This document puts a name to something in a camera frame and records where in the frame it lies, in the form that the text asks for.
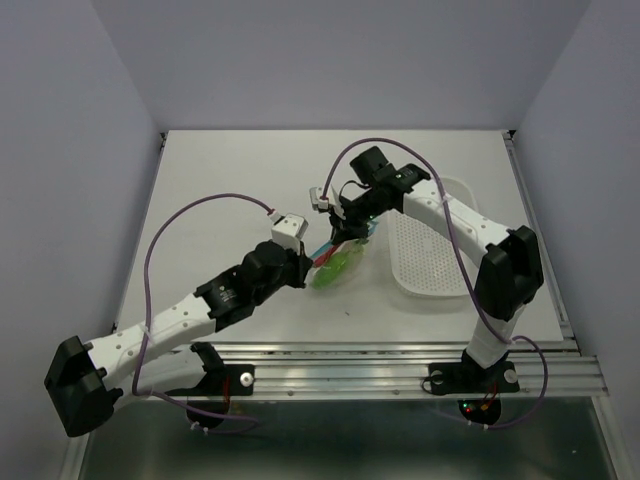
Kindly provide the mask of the red toy chili pepper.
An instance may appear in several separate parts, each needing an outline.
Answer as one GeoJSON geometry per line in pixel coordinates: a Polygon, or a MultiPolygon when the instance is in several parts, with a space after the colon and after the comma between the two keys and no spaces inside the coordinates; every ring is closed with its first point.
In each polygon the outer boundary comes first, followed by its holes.
{"type": "Polygon", "coordinates": [[[342,245],[332,245],[331,247],[329,247],[324,253],[322,253],[321,255],[319,255],[315,260],[314,260],[314,267],[315,268],[320,268],[322,267],[324,264],[327,263],[327,261],[336,253],[338,252],[340,249],[342,248],[342,245]]]}

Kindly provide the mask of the clear zip top bag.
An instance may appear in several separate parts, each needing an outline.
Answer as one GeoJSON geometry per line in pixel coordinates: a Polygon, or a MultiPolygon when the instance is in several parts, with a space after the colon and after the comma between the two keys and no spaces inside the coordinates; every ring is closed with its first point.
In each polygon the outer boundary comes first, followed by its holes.
{"type": "Polygon", "coordinates": [[[323,291],[350,282],[373,243],[378,224],[377,219],[368,222],[365,239],[349,240],[340,245],[327,241],[319,247],[310,256],[313,265],[307,275],[307,285],[316,291],[323,291]]]}

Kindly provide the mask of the white toy radish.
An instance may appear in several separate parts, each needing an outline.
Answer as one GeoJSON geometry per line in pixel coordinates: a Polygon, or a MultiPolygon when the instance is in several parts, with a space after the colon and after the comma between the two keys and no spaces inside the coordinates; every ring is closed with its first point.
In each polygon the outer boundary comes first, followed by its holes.
{"type": "Polygon", "coordinates": [[[370,246],[370,238],[349,240],[344,244],[343,252],[353,256],[362,256],[370,246]]]}

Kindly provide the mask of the green toy pepper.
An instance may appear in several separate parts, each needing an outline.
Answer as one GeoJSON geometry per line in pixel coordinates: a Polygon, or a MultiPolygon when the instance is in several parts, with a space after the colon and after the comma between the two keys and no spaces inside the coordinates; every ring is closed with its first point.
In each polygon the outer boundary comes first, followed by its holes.
{"type": "Polygon", "coordinates": [[[337,288],[351,281],[356,276],[362,256],[353,256],[339,251],[326,264],[318,268],[311,280],[311,287],[316,290],[337,288]]]}

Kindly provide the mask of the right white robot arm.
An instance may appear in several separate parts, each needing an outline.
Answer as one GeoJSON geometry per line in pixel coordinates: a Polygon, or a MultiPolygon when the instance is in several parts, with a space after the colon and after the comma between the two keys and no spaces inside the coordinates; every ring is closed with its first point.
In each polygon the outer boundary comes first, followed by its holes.
{"type": "Polygon", "coordinates": [[[447,239],[458,264],[471,260],[477,275],[461,273],[478,320],[460,366],[463,384],[482,390],[496,378],[505,360],[519,316],[544,283],[539,242],[528,226],[496,223],[447,192],[440,175],[411,148],[414,162],[395,168],[369,140],[350,166],[364,187],[347,199],[330,180],[320,188],[314,207],[326,212],[332,226],[331,240],[340,244],[366,236],[371,220],[396,211],[428,226],[447,239]]]}

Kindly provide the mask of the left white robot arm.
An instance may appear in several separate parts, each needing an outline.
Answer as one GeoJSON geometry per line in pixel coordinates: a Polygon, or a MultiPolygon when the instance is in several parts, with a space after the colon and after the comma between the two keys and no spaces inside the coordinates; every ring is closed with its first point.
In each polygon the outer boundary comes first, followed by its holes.
{"type": "Polygon", "coordinates": [[[109,420],[120,400],[139,392],[144,364],[249,318],[283,287],[304,288],[312,264],[301,241],[291,246],[264,241],[240,264],[159,314],[87,342],[77,336],[62,341],[44,387],[66,435],[80,437],[109,420]],[[124,382],[130,383],[129,392],[124,382]]]}

